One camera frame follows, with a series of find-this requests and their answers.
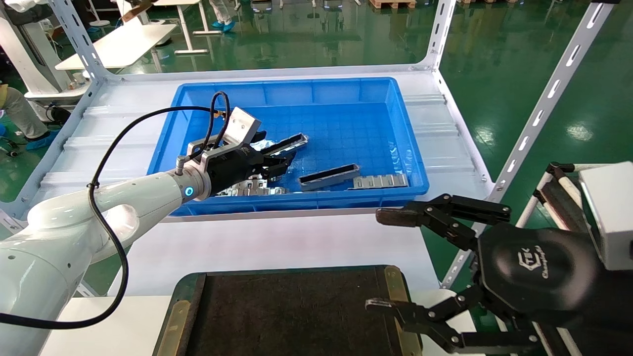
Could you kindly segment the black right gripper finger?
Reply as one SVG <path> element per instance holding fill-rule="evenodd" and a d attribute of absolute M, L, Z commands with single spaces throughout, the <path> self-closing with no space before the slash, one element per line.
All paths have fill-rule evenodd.
<path fill-rule="evenodd" d="M 538 346 L 540 338 L 529 330 L 462 333 L 450 327 L 448 320 L 481 304 L 486 297 L 484 289 L 472 286 L 431 308 L 412 302 L 370 298 L 365 302 L 365 309 L 395 318 L 404 332 L 423 334 L 450 354 L 519 354 Z"/>
<path fill-rule="evenodd" d="M 388 226 L 425 226 L 463 251 L 476 251 L 475 230 L 461 221 L 495 225 L 508 223 L 509 206 L 473 198 L 443 194 L 430 201 L 409 201 L 402 208 L 379 208 L 378 223 Z"/>

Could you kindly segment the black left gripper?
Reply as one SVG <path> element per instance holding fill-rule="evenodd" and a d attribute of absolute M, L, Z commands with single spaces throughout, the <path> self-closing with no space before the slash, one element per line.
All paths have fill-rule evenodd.
<path fill-rule="evenodd" d="M 210 180 L 210 187 L 204 196 L 215 196 L 220 191 L 247 180 L 255 174 L 260 174 L 267 180 L 276 180 L 285 175 L 296 153 L 263 155 L 255 149 L 265 149 L 269 146 L 269 140 L 266 137 L 267 131 L 259 131 L 252 139 L 250 144 L 252 148 L 244 146 L 222 152 L 218 148 L 204 153 L 205 170 Z"/>

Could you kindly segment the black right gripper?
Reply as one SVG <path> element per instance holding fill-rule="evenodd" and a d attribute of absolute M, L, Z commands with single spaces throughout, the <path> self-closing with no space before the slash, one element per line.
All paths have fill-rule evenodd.
<path fill-rule="evenodd" d="M 602 273 L 588 235 L 499 223 L 478 239 L 485 289 L 533 321 L 563 326 L 582 320 Z"/>

